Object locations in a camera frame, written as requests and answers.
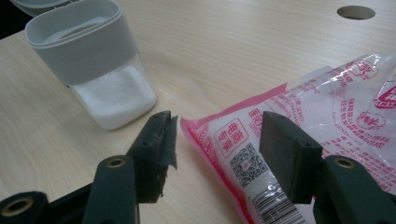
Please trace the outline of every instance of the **plastic container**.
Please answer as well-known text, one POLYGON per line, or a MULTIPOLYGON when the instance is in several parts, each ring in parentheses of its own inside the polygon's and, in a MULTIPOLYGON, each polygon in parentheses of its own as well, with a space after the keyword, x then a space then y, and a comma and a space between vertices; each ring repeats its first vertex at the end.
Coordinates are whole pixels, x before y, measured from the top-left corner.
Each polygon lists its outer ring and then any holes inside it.
POLYGON ((155 105, 115 2, 83 0, 59 7, 33 18, 25 32, 30 46, 103 129, 119 128, 155 105))
POLYGON ((24 13, 35 17, 44 12, 62 7, 69 3, 71 0, 10 0, 16 7, 24 13))

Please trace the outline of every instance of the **sugar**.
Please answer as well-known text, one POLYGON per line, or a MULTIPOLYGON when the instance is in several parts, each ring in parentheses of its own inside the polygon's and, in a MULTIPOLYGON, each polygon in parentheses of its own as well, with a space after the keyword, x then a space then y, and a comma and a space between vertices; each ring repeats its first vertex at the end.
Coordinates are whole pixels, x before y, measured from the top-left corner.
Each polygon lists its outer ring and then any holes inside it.
POLYGON ((92 118, 106 130, 136 119, 156 102, 149 81, 132 65, 71 88, 92 118))

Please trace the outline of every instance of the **packaging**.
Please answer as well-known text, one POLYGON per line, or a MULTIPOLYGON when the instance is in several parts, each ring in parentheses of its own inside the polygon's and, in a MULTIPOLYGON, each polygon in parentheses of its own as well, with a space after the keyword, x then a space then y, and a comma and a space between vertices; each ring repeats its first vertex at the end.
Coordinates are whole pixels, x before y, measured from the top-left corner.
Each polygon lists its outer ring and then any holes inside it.
POLYGON ((26 39, 100 127, 116 129, 151 109, 156 95, 128 23, 111 0, 81 0, 34 17, 26 39))
POLYGON ((359 161, 382 190, 396 194, 395 66, 394 56, 363 56, 216 115, 181 119, 181 129, 246 223, 315 223, 312 204, 291 204, 259 152, 262 112, 287 116, 323 145, 323 157, 359 161))

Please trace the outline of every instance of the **barcode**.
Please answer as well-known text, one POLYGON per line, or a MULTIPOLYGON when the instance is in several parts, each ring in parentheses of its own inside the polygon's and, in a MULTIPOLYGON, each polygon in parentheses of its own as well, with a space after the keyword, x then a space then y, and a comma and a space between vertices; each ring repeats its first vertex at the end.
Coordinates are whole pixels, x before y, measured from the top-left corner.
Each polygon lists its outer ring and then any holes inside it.
POLYGON ((289 201, 279 184, 269 186, 253 199, 260 220, 265 224, 305 223, 297 208, 289 201))

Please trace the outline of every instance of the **printed logo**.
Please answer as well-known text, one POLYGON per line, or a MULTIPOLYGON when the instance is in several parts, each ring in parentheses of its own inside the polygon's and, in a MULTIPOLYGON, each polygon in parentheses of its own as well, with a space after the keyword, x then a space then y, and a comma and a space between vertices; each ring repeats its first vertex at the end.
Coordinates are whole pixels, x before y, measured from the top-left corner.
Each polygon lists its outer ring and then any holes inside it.
POLYGON ((356 61, 346 64, 346 69, 355 77, 361 77, 363 80, 375 77, 378 68, 367 61, 356 61))
POLYGON ((356 123, 365 130, 378 130, 384 127, 387 121, 382 115, 363 112, 356 119, 356 123))
POLYGON ((248 133, 239 119, 233 119, 215 133, 215 139, 225 158, 248 139, 248 133))
POLYGON ((396 86, 386 91, 377 99, 374 99, 376 108, 379 109, 393 109, 396 108, 396 86))

